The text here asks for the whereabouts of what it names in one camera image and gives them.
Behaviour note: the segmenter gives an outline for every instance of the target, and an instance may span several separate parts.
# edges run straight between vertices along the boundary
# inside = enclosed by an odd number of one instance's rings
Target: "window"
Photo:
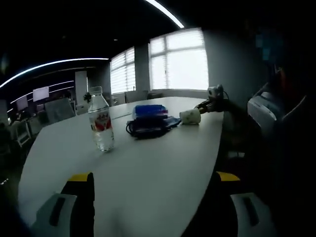
[[[135,50],[130,48],[111,61],[111,91],[116,94],[135,89]]]
[[[152,39],[149,51],[151,89],[207,90],[207,58],[200,29]]]

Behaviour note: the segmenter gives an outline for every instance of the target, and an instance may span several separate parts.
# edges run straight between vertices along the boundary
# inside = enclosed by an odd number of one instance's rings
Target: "desk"
[[[166,135],[135,140],[126,131],[136,105],[163,104],[172,116],[202,99],[167,97],[110,108],[115,148],[99,151],[88,114],[41,130],[19,184],[19,208],[30,225],[36,211],[77,173],[93,172],[94,234],[179,237],[205,193],[219,149],[223,113],[202,115],[200,125],[179,125]]]

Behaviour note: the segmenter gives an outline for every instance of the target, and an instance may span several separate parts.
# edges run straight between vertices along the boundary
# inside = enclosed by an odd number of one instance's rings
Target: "oval table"
[[[223,113],[202,115],[199,125],[179,125],[160,138],[135,140],[126,131],[134,106],[162,104],[169,115],[202,99],[167,97],[110,108],[115,148],[99,151],[88,114],[41,130],[19,184],[19,211],[31,225],[36,212],[67,180],[93,172],[94,236],[180,237],[194,216],[217,159]]]

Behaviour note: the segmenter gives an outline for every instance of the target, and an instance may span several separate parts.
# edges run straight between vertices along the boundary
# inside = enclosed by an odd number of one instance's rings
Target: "ceiling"
[[[230,5],[205,0],[158,0],[186,28],[203,27],[247,37],[259,26],[283,29],[290,13],[274,6]],[[178,30],[177,25],[144,0],[48,1],[45,5],[1,3],[0,83],[28,68],[57,60],[112,58],[125,49]],[[97,66],[71,62],[36,70],[36,75],[64,68]],[[23,86],[10,86],[10,91]]]

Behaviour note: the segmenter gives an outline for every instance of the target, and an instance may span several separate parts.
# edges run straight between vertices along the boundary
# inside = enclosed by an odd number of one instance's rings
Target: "plastic bottle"
[[[114,147],[110,107],[102,96],[102,87],[91,87],[89,93],[91,94],[91,102],[88,113],[93,139],[101,151],[107,152]]]

